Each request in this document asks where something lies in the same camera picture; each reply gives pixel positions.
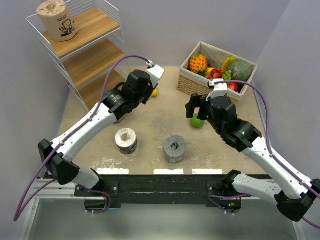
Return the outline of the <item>grey paper towel roll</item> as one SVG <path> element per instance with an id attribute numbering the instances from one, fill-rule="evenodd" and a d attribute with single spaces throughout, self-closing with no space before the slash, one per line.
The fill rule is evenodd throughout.
<path id="1" fill-rule="evenodd" d="M 124 119 L 125 119 L 125 117 L 122 117 L 121 119 L 117 120 L 114 124 L 119 124 L 119 123 L 121 123 Z"/>

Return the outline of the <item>brown paper towel roll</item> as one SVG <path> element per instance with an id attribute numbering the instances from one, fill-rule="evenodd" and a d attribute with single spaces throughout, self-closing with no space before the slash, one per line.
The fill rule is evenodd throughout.
<path id="1" fill-rule="evenodd" d="M 51 39 L 58 42 L 71 40 L 79 29 L 64 0 L 44 1 L 36 13 Z"/>

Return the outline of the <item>green bumpy citrus fruit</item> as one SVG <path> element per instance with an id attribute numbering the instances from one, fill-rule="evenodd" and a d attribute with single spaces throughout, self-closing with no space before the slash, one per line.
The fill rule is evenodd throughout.
<path id="1" fill-rule="evenodd" d="M 193 128 L 202 128 L 205 124 L 204 120 L 198 119 L 198 114 L 195 113 L 193 117 L 190 119 L 190 124 Z"/>

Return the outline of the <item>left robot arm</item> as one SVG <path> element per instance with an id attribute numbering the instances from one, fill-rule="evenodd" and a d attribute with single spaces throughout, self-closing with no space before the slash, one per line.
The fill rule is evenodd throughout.
<path id="1" fill-rule="evenodd" d="M 42 162 L 60 184 L 75 183 L 92 196 L 104 190 L 103 179 L 93 169 L 82 169 L 73 163 L 79 151 L 106 127 L 131 113 L 139 104 L 146 104 L 158 86 L 161 74 L 154 69 L 131 72 L 125 82 L 105 92 L 102 101 L 67 132 L 38 144 Z"/>

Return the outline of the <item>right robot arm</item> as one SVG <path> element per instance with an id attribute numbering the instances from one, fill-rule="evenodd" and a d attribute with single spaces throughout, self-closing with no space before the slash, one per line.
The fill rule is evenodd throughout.
<path id="1" fill-rule="evenodd" d="M 192 94 L 185 108 L 188 119 L 199 109 L 200 120 L 208 121 L 228 146 L 257 163 L 274 181 L 266 182 L 232 170 L 216 186 L 220 199 L 232 199 L 237 193 L 250 195 L 275 205 L 291 221 L 304 219 L 320 193 L 319 179 L 304 176 L 276 152 L 269 153 L 261 132 L 238 117 L 236 106 L 227 96 Z"/>

